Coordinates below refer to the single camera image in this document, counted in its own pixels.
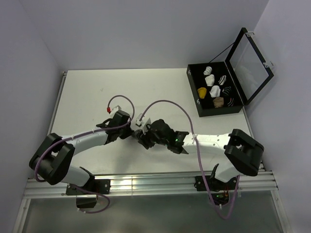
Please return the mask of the yellow sock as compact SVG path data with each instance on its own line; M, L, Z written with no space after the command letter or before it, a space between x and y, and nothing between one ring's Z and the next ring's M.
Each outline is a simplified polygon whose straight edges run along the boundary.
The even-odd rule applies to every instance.
M207 89L205 87L201 87L197 89L198 95L200 99L204 99L207 94Z

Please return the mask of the grey sock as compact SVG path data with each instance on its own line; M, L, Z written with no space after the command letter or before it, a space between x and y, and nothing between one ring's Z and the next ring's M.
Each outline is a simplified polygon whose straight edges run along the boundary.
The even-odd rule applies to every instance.
M136 130L133 132L132 136L136 139L136 140L140 140L141 136L143 135L143 131L142 130Z

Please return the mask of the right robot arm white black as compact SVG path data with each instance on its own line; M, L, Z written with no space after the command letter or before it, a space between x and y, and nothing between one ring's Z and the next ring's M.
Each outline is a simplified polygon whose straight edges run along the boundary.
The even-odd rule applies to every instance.
M174 131L162 119L154 122L137 119L136 125L139 129L135 131L135 137L146 149L162 145L176 154L199 151L225 156L226 162L217 164L210 177L211 186L215 189L223 188L240 174L255 177L259 172L264 146L240 129L226 134L204 135Z

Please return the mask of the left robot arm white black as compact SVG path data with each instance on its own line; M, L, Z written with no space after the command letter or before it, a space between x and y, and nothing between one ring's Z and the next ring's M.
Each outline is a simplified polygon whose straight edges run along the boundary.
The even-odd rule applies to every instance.
M71 165L72 158L91 148L104 146L118 138L126 139L132 134L130 115L123 110L110 113L110 118L96 125L92 131L73 137L61 137L55 133L46 136L29 161L29 167L50 185L68 183L84 194L96 192L95 176L82 167Z

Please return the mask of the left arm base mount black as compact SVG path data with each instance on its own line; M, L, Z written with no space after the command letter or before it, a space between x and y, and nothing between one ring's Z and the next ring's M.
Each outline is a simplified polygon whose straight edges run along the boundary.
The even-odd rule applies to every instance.
M69 184L66 189L66 195L79 196L79 195L96 195L96 194L109 194L110 192L110 179L94 179L87 182L83 187L75 187Z

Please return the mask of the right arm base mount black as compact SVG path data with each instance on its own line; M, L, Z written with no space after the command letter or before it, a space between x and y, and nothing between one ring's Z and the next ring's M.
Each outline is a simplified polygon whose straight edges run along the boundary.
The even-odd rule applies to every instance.
M237 178L234 177L230 179L228 182L224 183L215 178L210 178L210 176L206 176L206 181L209 186L209 190L212 192L219 192L225 190L234 190L237 182ZM197 191L206 191L206 186L202 176L195 176L194 187Z

